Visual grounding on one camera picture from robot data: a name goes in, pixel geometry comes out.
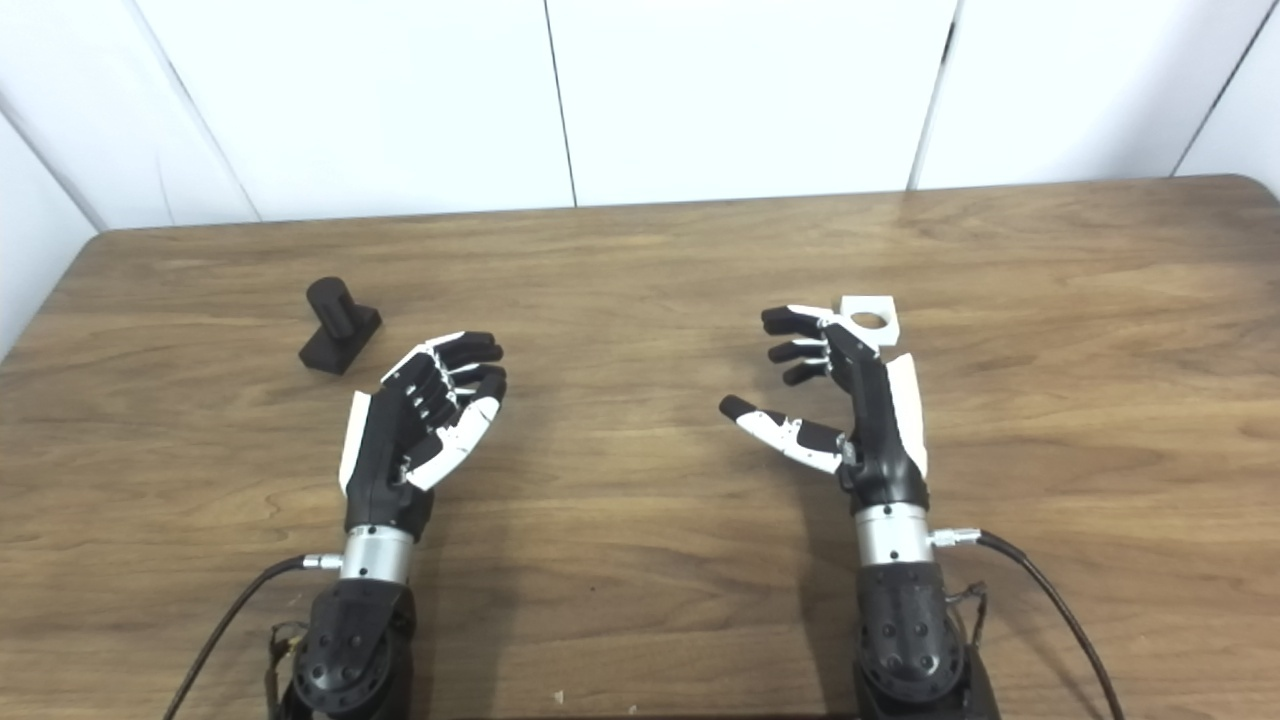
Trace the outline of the white and black right hand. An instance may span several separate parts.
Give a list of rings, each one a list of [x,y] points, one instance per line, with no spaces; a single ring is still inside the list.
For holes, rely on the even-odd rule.
[[[928,510],[925,455],[909,448],[902,427],[911,396],[895,389],[891,374],[905,368],[908,356],[884,361],[870,329],[823,307],[768,307],[760,319],[767,334],[791,338],[768,351],[773,364],[792,364],[782,375],[785,384],[831,379],[851,400],[852,425],[841,430],[787,416],[736,395],[724,396],[719,411],[785,457],[831,474],[849,493],[854,512],[891,503]]]

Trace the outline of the white and black left hand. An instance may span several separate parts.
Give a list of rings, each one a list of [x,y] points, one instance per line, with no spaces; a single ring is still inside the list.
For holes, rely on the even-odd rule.
[[[346,532],[420,541],[435,488],[490,430],[508,379],[494,334],[462,331],[413,346],[372,393],[356,392],[338,471]]]

